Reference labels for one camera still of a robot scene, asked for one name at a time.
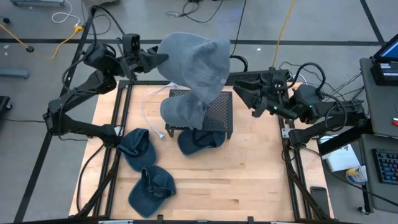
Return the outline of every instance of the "phone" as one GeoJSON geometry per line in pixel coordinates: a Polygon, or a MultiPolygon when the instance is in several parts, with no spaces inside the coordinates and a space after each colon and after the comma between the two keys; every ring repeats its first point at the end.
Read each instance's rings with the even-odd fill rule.
{"type": "MultiPolygon", "coordinates": [[[[329,201],[328,201],[328,193],[326,191],[326,188],[324,187],[310,187],[311,191],[311,196],[313,199],[317,202],[319,207],[322,208],[322,210],[330,216],[330,211],[329,211],[329,201]]],[[[319,219],[319,217],[313,213],[313,218],[319,219]]]]}

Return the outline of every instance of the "wooden platform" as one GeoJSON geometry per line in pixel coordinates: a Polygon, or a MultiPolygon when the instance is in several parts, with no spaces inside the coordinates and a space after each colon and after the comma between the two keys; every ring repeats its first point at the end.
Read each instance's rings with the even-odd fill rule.
{"type": "MultiPolygon", "coordinates": [[[[144,101],[147,119],[158,131],[166,135],[165,141],[158,138],[141,116],[141,98],[160,87],[133,86],[125,131],[127,134],[136,128],[149,129],[158,154],[157,165],[166,169],[175,179],[177,194],[158,211],[158,214],[163,214],[165,220],[243,221],[247,220],[248,216],[253,216],[256,221],[294,220],[285,162],[281,159],[282,143],[277,116],[264,112],[260,118],[253,118],[232,87],[226,86],[224,91],[233,92],[232,138],[219,148],[185,157],[177,146],[179,131],[176,131],[174,138],[170,138],[164,129],[165,122],[160,117],[160,103],[168,97],[168,90],[151,95],[144,101]]],[[[115,98],[116,90],[99,96],[94,124],[111,122],[115,98]]],[[[296,122],[296,126],[305,127],[300,122],[296,122]]],[[[101,144],[99,139],[88,141],[83,164],[101,144]]],[[[315,141],[310,142],[308,147],[317,150],[315,141]]],[[[81,182],[81,207],[98,186],[103,154],[104,149],[86,168],[81,182]]],[[[304,150],[301,151],[301,155],[308,189],[313,185],[326,187],[320,158],[304,150]]],[[[130,191],[140,177],[141,174],[134,172],[122,157],[111,218],[143,219],[127,202],[130,191]]],[[[298,189],[297,193],[300,214],[305,217],[298,189]]],[[[103,194],[102,213],[107,196],[106,190],[103,194]]],[[[76,213],[75,198],[76,193],[70,214],[76,213]]]]}

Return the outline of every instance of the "concrete floor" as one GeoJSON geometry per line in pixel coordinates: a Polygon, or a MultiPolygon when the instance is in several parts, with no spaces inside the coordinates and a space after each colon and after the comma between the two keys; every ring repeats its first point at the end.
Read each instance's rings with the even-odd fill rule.
{"type": "MultiPolygon", "coordinates": [[[[82,18],[80,0],[70,0],[73,14],[82,18]]],[[[120,4],[107,5],[126,32],[138,33],[141,39],[162,39],[175,31],[192,32],[209,38],[236,38],[243,0],[226,0],[212,21],[198,24],[187,18],[165,15],[165,11],[180,11],[185,0],[121,0],[120,4]]],[[[384,40],[398,33],[396,21],[398,2],[395,0],[366,0],[384,40]]],[[[193,14],[197,19],[209,18],[218,2],[204,0],[200,9],[193,14]]],[[[246,5],[239,40],[276,40],[289,10],[287,0],[250,0],[246,5]]],[[[67,12],[67,8],[50,4],[27,4],[13,6],[9,1],[0,1],[0,15],[11,19],[8,28],[18,37],[25,39],[65,39],[73,32],[76,20],[67,19],[62,24],[54,24],[51,15],[57,11],[67,12]]],[[[99,18],[98,32],[107,28],[108,22],[99,18]]],[[[120,37],[117,27],[99,39],[120,37]]],[[[0,30],[0,39],[10,38],[0,30]]],[[[376,42],[376,35],[368,21],[360,0],[300,0],[297,1],[282,40],[319,41],[368,41],[376,42]]],[[[36,51],[51,55],[56,44],[31,44],[36,51]]],[[[0,68],[26,69],[28,80],[0,78],[0,95],[12,98],[14,105],[7,117],[12,119],[41,119],[47,103],[56,98],[61,90],[61,74],[70,65],[77,44],[65,44],[55,60],[44,60],[28,54],[19,44],[0,44],[0,68]]],[[[359,72],[359,59],[369,57],[378,46],[314,46],[282,45],[277,65],[283,61],[301,64],[316,62],[326,72],[327,82],[333,87],[348,81],[359,72]]],[[[235,54],[246,57],[249,70],[265,70],[272,62],[275,45],[245,45],[236,47],[235,54]]],[[[292,72],[297,67],[285,65],[292,72]]],[[[239,63],[232,64],[232,71],[242,69],[239,63]]],[[[79,65],[72,85],[84,82],[93,71],[79,65]]],[[[308,82],[318,83],[314,75],[302,73],[308,82]]],[[[163,79],[157,70],[139,76],[140,80],[163,79]]],[[[362,86],[362,79],[341,90],[342,93],[362,86]]],[[[365,99],[364,93],[358,97],[365,99]]],[[[72,110],[72,118],[90,122],[93,117],[96,98],[72,110]]],[[[36,158],[39,154],[45,126],[37,123],[2,122],[0,128],[0,223],[12,222],[24,194],[36,158]]],[[[24,216],[24,221],[67,217],[76,186],[85,142],[59,141],[53,138],[36,188],[24,216]]],[[[346,222],[396,223],[398,215],[375,211],[365,216],[356,211],[363,205],[362,193],[326,175],[331,204],[335,217],[346,222]]]]}

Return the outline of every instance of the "computer screen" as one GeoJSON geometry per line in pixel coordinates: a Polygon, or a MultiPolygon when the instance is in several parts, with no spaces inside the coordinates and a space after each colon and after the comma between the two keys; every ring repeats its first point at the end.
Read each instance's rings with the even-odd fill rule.
{"type": "Polygon", "coordinates": [[[398,40],[385,51],[383,51],[380,56],[398,59],[398,40]]]}

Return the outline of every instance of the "yellow cable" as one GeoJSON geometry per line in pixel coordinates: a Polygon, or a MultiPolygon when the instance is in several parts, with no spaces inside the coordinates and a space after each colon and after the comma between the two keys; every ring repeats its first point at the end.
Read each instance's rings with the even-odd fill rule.
{"type": "MultiPolygon", "coordinates": [[[[20,39],[18,39],[18,37],[16,37],[11,31],[9,31],[7,28],[5,28],[2,24],[0,24],[0,27],[1,27],[2,29],[4,29],[9,35],[11,35],[14,39],[16,39],[20,44],[22,44],[26,49],[29,48],[28,45],[26,45],[26,44],[23,43],[20,39]]],[[[64,44],[64,43],[66,43],[66,42],[68,42],[68,41],[69,41],[70,39],[72,39],[78,32],[80,32],[80,31],[82,31],[82,30],[83,30],[83,27],[82,27],[82,26],[75,26],[75,31],[74,31],[74,33],[73,33],[69,38],[67,38],[66,40],[64,40],[64,41],[61,42],[60,44],[58,44],[57,48],[55,48],[54,54],[53,54],[51,57],[47,57],[46,55],[44,55],[44,54],[42,54],[42,53],[40,53],[40,52],[36,52],[36,51],[33,51],[33,54],[39,55],[39,56],[41,56],[41,57],[43,57],[43,58],[45,58],[45,59],[48,59],[48,60],[52,60],[52,59],[55,58],[55,56],[57,56],[58,50],[59,50],[59,48],[61,47],[61,45],[64,44]]]]}
{"type": "Polygon", "coordinates": [[[278,55],[278,50],[279,50],[279,42],[280,39],[282,38],[282,34],[284,33],[285,30],[285,26],[287,24],[287,21],[289,20],[290,14],[292,13],[294,4],[295,4],[296,0],[292,1],[292,4],[290,5],[290,9],[289,9],[289,13],[286,16],[285,22],[284,22],[284,26],[282,26],[282,30],[280,31],[279,34],[279,38],[278,38],[278,42],[276,43],[276,50],[275,50],[275,55],[274,55],[274,61],[272,62],[272,66],[275,67],[275,62],[276,62],[276,56],[278,55]]]}

